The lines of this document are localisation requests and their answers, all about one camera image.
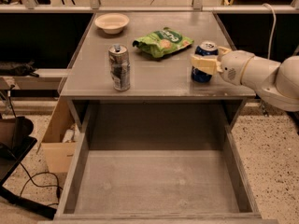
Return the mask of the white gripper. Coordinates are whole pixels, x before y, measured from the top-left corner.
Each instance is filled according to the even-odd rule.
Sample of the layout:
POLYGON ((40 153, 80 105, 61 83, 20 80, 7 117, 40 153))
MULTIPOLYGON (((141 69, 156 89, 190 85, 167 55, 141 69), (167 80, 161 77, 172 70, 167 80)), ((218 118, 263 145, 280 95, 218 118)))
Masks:
POLYGON ((254 54, 244 50, 232 51, 226 47, 218 47, 218 52, 220 55, 223 55, 221 62, 218 61, 216 55, 202 56, 195 54, 191 56, 191 65, 208 75, 221 73, 224 81, 240 85, 245 65, 254 57, 254 54))

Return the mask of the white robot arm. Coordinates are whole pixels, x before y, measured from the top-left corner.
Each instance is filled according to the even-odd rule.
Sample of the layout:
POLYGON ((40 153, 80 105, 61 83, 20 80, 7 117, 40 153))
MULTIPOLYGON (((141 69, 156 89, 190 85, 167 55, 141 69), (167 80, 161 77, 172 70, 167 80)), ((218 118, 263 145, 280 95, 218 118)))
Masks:
POLYGON ((244 50, 219 47, 218 55, 192 55, 191 65, 236 86, 244 86, 268 104, 288 112, 299 111, 299 57, 283 63, 244 50))

